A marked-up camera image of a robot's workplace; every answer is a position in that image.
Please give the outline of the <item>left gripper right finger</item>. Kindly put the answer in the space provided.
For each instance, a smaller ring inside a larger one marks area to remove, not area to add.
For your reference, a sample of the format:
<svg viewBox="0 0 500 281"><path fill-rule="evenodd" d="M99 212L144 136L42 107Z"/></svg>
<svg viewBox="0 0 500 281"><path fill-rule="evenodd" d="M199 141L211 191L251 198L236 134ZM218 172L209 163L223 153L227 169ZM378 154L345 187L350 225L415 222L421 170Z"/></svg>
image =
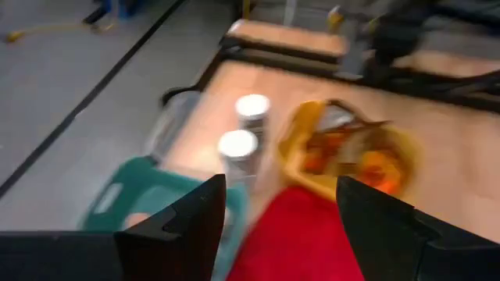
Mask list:
<svg viewBox="0 0 500 281"><path fill-rule="evenodd" d="M337 179L341 222L366 280L499 281L499 245L351 178Z"/></svg>

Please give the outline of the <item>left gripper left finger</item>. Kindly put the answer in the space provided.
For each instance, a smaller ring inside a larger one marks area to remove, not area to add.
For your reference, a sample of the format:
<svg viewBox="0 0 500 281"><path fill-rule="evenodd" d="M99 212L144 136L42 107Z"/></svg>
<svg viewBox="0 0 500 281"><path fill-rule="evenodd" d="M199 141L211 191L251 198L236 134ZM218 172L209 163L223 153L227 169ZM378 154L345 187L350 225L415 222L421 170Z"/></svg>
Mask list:
<svg viewBox="0 0 500 281"><path fill-rule="evenodd" d="M223 229L226 180L216 174L116 232L3 231L3 280L209 280Z"/></svg>

